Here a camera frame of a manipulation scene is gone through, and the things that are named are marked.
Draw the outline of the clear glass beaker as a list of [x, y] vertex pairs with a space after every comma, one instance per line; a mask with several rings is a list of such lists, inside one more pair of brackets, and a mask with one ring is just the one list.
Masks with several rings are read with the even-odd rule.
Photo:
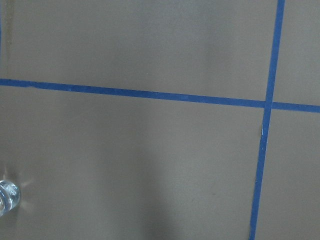
[[0, 216], [13, 210], [20, 202], [21, 192], [11, 181], [0, 181]]

